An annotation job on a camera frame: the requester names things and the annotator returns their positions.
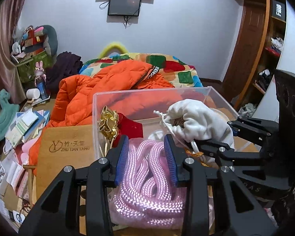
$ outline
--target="pink satin curtain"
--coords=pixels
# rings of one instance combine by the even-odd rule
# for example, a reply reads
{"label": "pink satin curtain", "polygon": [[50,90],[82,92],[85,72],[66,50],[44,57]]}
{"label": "pink satin curtain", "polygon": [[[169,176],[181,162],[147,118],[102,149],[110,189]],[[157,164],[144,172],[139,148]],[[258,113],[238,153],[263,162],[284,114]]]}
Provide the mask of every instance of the pink satin curtain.
{"label": "pink satin curtain", "polygon": [[10,59],[12,35],[23,4],[24,0],[4,0],[0,5],[0,90],[6,89],[11,94],[10,103],[14,104],[26,98],[16,66]]}

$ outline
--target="white roll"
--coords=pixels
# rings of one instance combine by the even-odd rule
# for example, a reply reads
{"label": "white roll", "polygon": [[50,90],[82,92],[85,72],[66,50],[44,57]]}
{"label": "white roll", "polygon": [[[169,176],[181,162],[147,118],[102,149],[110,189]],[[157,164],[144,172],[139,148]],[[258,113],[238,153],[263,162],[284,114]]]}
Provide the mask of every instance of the white roll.
{"label": "white roll", "polygon": [[34,89],[29,89],[27,92],[26,92],[26,97],[27,99],[37,99],[40,97],[40,91],[39,89],[37,88],[34,88]]}

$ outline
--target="orange puffer jacket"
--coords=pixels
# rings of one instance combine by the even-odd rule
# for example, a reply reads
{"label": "orange puffer jacket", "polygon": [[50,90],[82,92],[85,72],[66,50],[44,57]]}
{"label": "orange puffer jacket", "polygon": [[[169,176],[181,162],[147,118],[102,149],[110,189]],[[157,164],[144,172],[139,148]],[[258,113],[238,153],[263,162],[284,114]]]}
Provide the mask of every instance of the orange puffer jacket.
{"label": "orange puffer jacket", "polygon": [[[92,124],[93,95],[97,92],[174,88],[159,73],[147,79],[152,69],[151,64],[135,60],[125,60],[101,69],[93,78],[86,75],[74,75],[63,79],[59,84],[59,92],[50,121],[45,128]],[[163,96],[159,99],[157,98],[157,91],[151,93],[151,98],[146,98],[145,95],[144,100],[140,98],[139,93],[134,93],[131,96],[120,93],[115,95],[115,99],[112,99],[110,96],[104,105],[116,111],[123,106],[127,106],[128,113],[125,116],[132,114],[134,117],[135,113],[142,109],[148,109],[153,114],[153,104],[156,104],[156,102],[164,103],[164,108],[167,110],[168,106],[173,103],[173,100],[180,99],[178,96]],[[36,165],[38,162],[40,142],[41,136],[30,148],[29,163],[31,165]]]}

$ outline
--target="bunny figurine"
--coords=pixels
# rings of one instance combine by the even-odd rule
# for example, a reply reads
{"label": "bunny figurine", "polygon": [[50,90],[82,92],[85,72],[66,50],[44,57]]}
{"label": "bunny figurine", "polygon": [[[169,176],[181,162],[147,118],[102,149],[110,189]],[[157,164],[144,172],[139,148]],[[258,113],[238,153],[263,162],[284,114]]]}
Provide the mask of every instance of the bunny figurine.
{"label": "bunny figurine", "polygon": [[44,81],[46,81],[46,74],[45,70],[43,68],[43,62],[40,61],[39,63],[36,62],[36,67],[35,67],[35,86],[37,87],[36,80],[38,78],[42,77]]}

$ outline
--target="silver bolt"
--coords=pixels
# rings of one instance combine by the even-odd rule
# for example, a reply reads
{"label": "silver bolt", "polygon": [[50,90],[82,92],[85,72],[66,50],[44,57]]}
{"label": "silver bolt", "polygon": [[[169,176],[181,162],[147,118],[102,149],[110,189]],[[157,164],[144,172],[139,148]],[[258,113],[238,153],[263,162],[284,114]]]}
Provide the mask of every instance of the silver bolt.
{"label": "silver bolt", "polygon": [[229,172],[230,171],[230,168],[227,167],[227,166],[221,166],[221,170],[225,173]]}
{"label": "silver bolt", "polygon": [[185,159],[185,162],[186,162],[187,164],[192,164],[192,163],[194,163],[194,159],[192,159],[192,158],[186,158],[186,159]]}
{"label": "silver bolt", "polygon": [[64,172],[66,172],[66,173],[71,172],[71,170],[72,170],[72,166],[65,166],[63,170],[64,170]]}
{"label": "silver bolt", "polygon": [[105,164],[105,163],[107,163],[107,158],[100,158],[99,160],[98,160],[98,162],[100,163],[100,164]]}

